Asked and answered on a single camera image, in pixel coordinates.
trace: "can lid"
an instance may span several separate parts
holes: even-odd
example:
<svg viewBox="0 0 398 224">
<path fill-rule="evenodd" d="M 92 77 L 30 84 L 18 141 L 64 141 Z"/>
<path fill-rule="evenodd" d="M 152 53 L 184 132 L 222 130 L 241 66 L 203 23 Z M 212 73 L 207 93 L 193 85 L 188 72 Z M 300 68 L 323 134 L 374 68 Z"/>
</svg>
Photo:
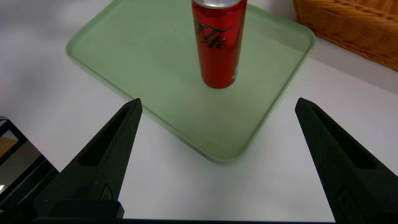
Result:
<svg viewBox="0 0 398 224">
<path fill-rule="evenodd" d="M 206 8 L 228 8 L 238 4 L 241 0 L 194 0 Z"/>
</svg>

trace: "aluminum can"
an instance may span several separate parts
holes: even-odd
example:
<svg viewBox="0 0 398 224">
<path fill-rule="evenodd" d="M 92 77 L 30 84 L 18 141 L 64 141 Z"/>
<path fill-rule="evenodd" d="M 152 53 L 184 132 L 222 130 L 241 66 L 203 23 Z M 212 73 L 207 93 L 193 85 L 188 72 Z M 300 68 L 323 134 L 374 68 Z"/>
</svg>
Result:
<svg viewBox="0 0 398 224">
<path fill-rule="evenodd" d="M 192 0 L 201 76 L 212 88 L 238 77 L 247 0 Z"/>
</svg>

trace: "white table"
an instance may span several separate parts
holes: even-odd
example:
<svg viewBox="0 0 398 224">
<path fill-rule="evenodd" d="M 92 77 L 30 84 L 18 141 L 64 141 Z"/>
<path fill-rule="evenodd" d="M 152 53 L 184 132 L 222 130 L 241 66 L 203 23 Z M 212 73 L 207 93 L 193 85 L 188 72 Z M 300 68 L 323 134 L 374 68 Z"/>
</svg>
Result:
<svg viewBox="0 0 398 224">
<path fill-rule="evenodd" d="M 294 18 L 290 1 L 253 2 Z M 0 115 L 58 170 L 127 102 L 64 53 L 109 2 L 0 0 Z M 232 164 L 209 162 L 143 115 L 119 197 L 124 217 L 333 221 L 294 113 L 299 97 L 398 173 L 398 73 L 317 39 L 279 107 Z"/>
</svg>

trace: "black plastic part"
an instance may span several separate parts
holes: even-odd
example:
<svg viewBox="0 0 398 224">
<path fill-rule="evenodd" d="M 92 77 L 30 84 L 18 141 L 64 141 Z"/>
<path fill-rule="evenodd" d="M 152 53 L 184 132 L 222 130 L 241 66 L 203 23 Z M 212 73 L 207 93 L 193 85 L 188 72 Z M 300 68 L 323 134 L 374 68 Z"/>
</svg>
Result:
<svg viewBox="0 0 398 224">
<path fill-rule="evenodd" d="M 63 200 L 55 204 L 49 217 L 123 218 L 122 205 L 115 200 Z"/>
<path fill-rule="evenodd" d="M 250 222 L 209 220 L 157 220 L 157 219 L 60 219 L 41 218 L 32 224 L 317 224 L 325 222 Z"/>
<path fill-rule="evenodd" d="M 398 177 L 311 101 L 296 114 L 337 223 L 398 223 Z"/>
<path fill-rule="evenodd" d="M 39 156 L 0 194 L 0 208 L 8 211 L 23 201 L 32 202 L 58 174 L 43 155 Z"/>
<path fill-rule="evenodd" d="M 1 224 L 30 223 L 37 216 L 31 203 L 23 202 L 11 210 L 0 212 Z"/>
<path fill-rule="evenodd" d="M 140 99 L 126 103 L 34 200 L 38 216 L 63 200 L 117 201 L 141 114 Z"/>
</svg>

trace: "woven basket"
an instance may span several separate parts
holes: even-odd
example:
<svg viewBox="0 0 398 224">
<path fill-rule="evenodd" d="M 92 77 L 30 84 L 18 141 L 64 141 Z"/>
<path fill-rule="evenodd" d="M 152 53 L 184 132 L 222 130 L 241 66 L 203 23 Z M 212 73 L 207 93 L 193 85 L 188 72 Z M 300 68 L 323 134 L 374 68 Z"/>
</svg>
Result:
<svg viewBox="0 0 398 224">
<path fill-rule="evenodd" d="M 398 71 L 398 0 L 294 0 L 315 35 Z"/>
</svg>

